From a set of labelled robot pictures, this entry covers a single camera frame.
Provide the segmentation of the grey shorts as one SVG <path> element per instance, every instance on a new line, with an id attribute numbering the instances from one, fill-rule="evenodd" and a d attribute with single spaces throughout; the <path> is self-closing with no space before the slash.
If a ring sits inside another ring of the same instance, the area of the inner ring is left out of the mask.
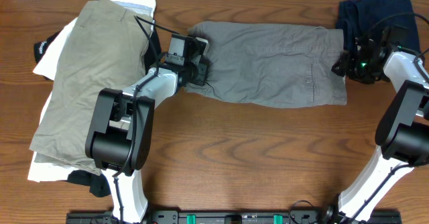
<path id="1" fill-rule="evenodd" d="M 345 80 L 331 70 L 343 53 L 342 30 L 204 21 L 188 34 L 209 42 L 207 79 L 189 93 L 273 108 L 347 103 Z"/>

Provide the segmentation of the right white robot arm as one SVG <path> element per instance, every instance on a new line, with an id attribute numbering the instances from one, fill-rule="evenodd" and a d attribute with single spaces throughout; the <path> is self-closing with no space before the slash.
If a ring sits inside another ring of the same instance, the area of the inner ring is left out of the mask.
<path id="1" fill-rule="evenodd" d="M 322 223 L 368 223 L 378 202 L 402 177 L 428 165 L 428 73 L 421 54 L 394 46 L 381 60 L 396 95 L 375 132 L 377 147 L 355 181 L 327 208 Z"/>

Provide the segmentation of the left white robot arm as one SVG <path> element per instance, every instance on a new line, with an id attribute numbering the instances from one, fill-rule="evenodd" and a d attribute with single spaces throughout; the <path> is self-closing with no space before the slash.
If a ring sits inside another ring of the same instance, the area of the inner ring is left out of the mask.
<path id="1" fill-rule="evenodd" d="M 188 83 L 204 85 L 209 63 L 198 56 L 184 65 L 165 61 L 131 86 L 104 88 L 97 96 L 85 153 L 106 177 L 113 197 L 111 214 L 95 215 L 97 223 L 141 223 L 148 201 L 141 169 L 150 146 L 156 107 Z"/>

